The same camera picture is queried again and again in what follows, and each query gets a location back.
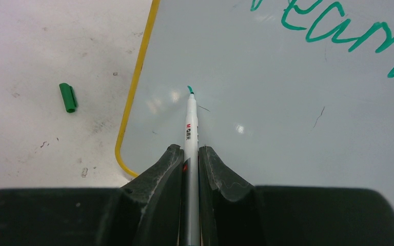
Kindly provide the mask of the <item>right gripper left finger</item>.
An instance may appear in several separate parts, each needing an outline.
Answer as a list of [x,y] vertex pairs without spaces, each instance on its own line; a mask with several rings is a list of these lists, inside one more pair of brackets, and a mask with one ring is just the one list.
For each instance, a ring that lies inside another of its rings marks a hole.
[[0,245],[176,245],[184,152],[121,188],[0,189]]

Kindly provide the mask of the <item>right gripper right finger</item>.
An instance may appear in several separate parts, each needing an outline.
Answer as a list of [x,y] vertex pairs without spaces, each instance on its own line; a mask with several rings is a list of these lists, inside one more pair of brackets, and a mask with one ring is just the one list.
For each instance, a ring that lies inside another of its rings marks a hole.
[[394,245],[394,210],[378,192],[254,186],[212,147],[199,149],[204,245]]

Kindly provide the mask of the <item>white marker pen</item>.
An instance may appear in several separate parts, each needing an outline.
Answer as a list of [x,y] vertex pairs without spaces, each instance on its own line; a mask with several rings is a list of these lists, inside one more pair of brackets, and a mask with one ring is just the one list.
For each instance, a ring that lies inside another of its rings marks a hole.
[[198,116],[195,94],[191,87],[188,89],[190,95],[187,100],[185,119],[183,217],[180,245],[200,245]]

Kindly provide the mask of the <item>yellow framed whiteboard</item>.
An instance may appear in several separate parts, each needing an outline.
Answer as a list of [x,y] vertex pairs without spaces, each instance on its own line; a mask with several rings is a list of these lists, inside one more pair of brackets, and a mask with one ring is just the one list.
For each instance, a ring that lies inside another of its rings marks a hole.
[[394,208],[394,1],[153,1],[116,159],[185,141],[255,185],[359,187]]

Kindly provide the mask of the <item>green marker cap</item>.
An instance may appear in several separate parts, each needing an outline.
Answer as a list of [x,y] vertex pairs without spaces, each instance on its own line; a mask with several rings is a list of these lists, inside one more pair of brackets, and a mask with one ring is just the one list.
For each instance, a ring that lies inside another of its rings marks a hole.
[[67,83],[61,83],[59,84],[59,88],[66,112],[74,113],[78,108],[78,103],[73,87]]

